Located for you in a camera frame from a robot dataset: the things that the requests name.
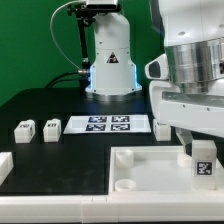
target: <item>small white block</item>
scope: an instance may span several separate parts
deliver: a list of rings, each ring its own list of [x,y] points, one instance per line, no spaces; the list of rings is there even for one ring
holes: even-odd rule
[[[61,136],[61,121],[53,119],[47,121],[44,127],[44,142],[58,142]]]
[[[33,120],[21,121],[14,130],[16,143],[30,143],[35,135],[35,122]]]
[[[0,153],[0,186],[13,168],[12,153]]]
[[[153,131],[157,141],[171,141],[171,127],[153,120]]]
[[[216,157],[214,141],[192,142],[192,179],[195,189],[216,189]]]

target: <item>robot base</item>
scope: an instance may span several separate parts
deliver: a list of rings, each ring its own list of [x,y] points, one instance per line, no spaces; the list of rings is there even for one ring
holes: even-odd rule
[[[86,92],[87,98],[102,101],[102,102],[113,102],[113,101],[121,102],[121,101],[130,100],[133,97],[141,96],[141,95],[142,95],[141,89],[131,93],[124,94],[124,95],[103,95],[103,94],[97,94],[93,92]]]

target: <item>black table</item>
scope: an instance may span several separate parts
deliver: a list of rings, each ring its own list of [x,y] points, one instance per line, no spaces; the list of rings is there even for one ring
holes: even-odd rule
[[[58,143],[44,143],[47,120],[58,118],[64,130],[71,115],[152,113],[147,95],[126,102],[103,103],[81,96],[79,89],[30,89],[0,108],[0,151],[13,152],[14,169],[0,187],[0,196],[106,195],[112,146],[177,145],[158,143],[153,134],[62,135]],[[30,144],[15,144],[14,129],[22,120],[36,123]]]

